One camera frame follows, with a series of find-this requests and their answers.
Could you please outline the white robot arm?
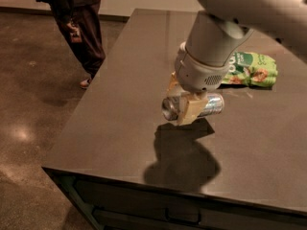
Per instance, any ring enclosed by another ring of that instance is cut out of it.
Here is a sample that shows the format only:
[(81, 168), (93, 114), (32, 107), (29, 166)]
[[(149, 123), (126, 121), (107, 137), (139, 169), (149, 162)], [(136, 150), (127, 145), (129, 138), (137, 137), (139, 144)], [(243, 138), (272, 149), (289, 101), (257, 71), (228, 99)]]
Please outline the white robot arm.
[(301, 60), (307, 59), (306, 0), (198, 0), (202, 10), (187, 40), (179, 46), (164, 117), (179, 126), (204, 115), (208, 93), (217, 89), (233, 52), (253, 31), (276, 40)]

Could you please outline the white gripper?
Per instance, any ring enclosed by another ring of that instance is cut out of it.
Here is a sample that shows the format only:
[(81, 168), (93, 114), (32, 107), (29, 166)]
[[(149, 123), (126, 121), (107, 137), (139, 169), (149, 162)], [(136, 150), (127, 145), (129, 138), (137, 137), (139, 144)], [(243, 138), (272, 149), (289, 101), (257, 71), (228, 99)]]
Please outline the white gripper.
[(190, 94), (179, 97), (179, 112), (177, 125), (192, 124), (203, 112), (208, 103), (207, 94), (198, 92), (217, 89), (228, 72), (229, 65), (222, 67), (209, 66), (193, 59), (187, 52), (186, 42), (182, 42), (177, 52), (175, 72), (171, 74), (167, 88), (168, 97), (176, 97), (181, 93), (181, 87)]

